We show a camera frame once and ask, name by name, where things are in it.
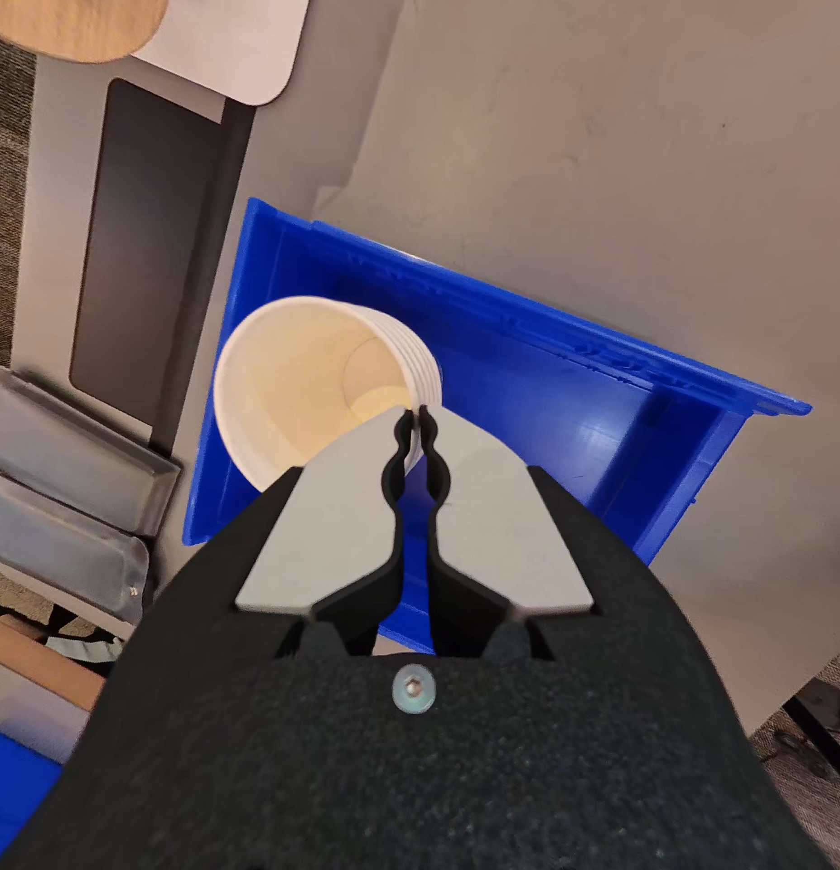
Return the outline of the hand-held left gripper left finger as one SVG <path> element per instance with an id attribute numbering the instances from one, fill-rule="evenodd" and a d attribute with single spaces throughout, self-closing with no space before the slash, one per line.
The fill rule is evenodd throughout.
<path id="1" fill-rule="evenodd" d="M 333 625 L 373 639 L 404 590 L 404 493 L 414 414 L 393 407 L 304 466 L 237 594 L 239 611 Z"/>

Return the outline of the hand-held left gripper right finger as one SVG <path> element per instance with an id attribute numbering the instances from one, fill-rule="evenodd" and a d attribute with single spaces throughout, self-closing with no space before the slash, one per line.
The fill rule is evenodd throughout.
<path id="1" fill-rule="evenodd" d="M 419 428 L 433 499 L 426 574 L 436 656 L 479 657 L 508 623 L 590 614 L 593 597 L 528 465 L 442 406 L 423 406 Z"/>

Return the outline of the blue plastic bin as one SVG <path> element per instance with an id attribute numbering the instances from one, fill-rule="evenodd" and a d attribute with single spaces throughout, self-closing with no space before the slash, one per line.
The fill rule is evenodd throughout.
<path id="1" fill-rule="evenodd" d="M 649 564 L 743 424 L 811 405 L 572 314 L 250 198 L 217 354 L 298 295 L 406 324 L 444 405 L 543 467 Z"/>
<path id="2" fill-rule="evenodd" d="M 0 857 L 62 773 L 62 766 L 0 734 Z"/>

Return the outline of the white paper cup green band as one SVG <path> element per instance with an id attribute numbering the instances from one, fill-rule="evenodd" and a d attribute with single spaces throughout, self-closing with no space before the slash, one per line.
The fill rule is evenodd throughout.
<path id="1" fill-rule="evenodd" d="M 240 322 L 220 352 L 212 387 L 217 428 L 260 493 L 352 430 L 343 370 L 369 333 L 349 305 L 359 304 L 313 296 L 269 302 Z"/>

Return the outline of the grey metal tray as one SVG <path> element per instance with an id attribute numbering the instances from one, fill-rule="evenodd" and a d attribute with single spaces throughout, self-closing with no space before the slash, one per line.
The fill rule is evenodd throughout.
<path id="1" fill-rule="evenodd" d="M 0 565 L 138 625 L 149 563 L 140 538 L 0 474 Z"/>
<path id="2" fill-rule="evenodd" d="M 152 538 L 180 469 L 0 366 L 0 472 L 112 527 Z"/>

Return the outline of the wooden desk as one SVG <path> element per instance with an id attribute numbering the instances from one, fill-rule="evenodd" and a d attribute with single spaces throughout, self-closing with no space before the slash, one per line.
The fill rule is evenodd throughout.
<path id="1" fill-rule="evenodd" d="M 78 663 L 0 622 L 0 666 L 91 712 L 105 680 Z"/>

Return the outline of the white board stand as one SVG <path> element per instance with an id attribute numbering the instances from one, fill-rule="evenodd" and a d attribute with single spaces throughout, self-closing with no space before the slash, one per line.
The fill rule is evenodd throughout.
<path id="1" fill-rule="evenodd" d="M 134 53 L 224 97 L 272 102 L 290 79 L 308 1 L 169 1 L 154 36 Z"/>

